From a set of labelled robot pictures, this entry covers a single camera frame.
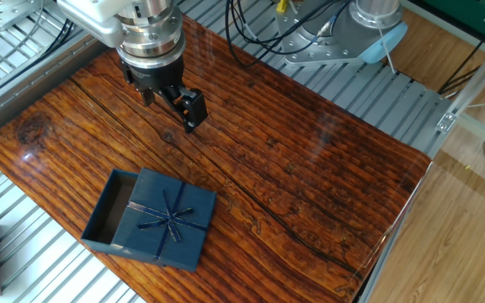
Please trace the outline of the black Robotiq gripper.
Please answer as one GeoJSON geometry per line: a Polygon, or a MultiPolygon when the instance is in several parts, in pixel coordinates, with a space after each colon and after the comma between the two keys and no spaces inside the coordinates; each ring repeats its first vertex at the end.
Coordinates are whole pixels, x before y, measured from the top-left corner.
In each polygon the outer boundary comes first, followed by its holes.
{"type": "Polygon", "coordinates": [[[124,79],[140,91],[142,101],[149,107],[156,100],[151,88],[160,88],[159,95],[182,120],[186,133],[191,133],[208,116],[203,93],[197,88],[184,86],[184,58],[160,67],[141,68],[120,58],[120,69],[124,79]]]}

